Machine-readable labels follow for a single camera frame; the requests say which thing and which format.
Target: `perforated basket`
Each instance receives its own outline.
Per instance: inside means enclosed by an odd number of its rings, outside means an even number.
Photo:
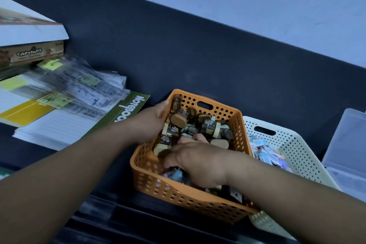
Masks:
[[[340,190],[304,139],[295,131],[247,116],[244,116],[243,119],[247,134],[263,137],[268,144],[285,154],[286,161],[295,174]],[[261,128],[272,131],[271,134],[274,135],[258,132],[257,130],[262,130]],[[258,229],[294,239],[263,211],[253,214],[249,218]]]
[[[246,135],[243,116],[238,109],[212,99],[175,89],[168,98],[171,102],[163,113],[164,119],[169,115],[172,98],[175,94],[183,96],[182,108],[194,107],[197,109],[198,114],[210,114],[220,120],[226,120],[226,124],[233,131],[235,137],[233,146],[230,149],[253,156]],[[198,102],[212,105],[212,110],[199,107]],[[130,164],[134,172],[136,190],[228,223],[235,223],[250,213],[259,212],[250,202],[240,205],[160,176],[167,169],[164,169],[162,160],[154,155],[152,151],[155,141],[156,139],[139,145],[131,157]]]

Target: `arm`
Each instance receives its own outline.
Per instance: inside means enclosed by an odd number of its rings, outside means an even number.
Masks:
[[[299,240],[366,243],[366,204],[360,200],[210,144],[186,143],[172,150],[165,167],[180,166],[201,187],[235,187]]]
[[[0,181],[4,243],[49,243],[79,209],[113,160],[155,137],[166,102],[98,130]]]

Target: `forearm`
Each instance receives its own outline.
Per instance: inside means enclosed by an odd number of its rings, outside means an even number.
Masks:
[[[107,126],[0,181],[6,243],[48,243],[113,160],[133,143],[128,122]]]
[[[237,152],[227,161],[227,181],[299,239],[365,242],[366,206],[340,191]]]

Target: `basket handle hole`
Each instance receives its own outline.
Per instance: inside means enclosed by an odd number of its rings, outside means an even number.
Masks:
[[[254,130],[271,136],[276,135],[276,131],[270,130],[268,128],[263,128],[261,126],[254,127]]]
[[[202,107],[202,108],[207,109],[207,110],[212,110],[213,109],[212,104],[209,104],[209,103],[206,103],[206,102],[203,102],[203,101],[197,102],[197,106]]]

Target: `white plastic basket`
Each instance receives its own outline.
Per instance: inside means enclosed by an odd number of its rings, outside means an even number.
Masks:
[[[295,174],[340,190],[304,139],[295,131],[248,116],[244,116],[243,119],[247,134],[263,137],[269,145],[285,154],[286,161]],[[254,130],[256,126],[272,130],[276,134],[271,136],[258,132]],[[253,214],[249,218],[258,229],[294,239],[263,211]]]

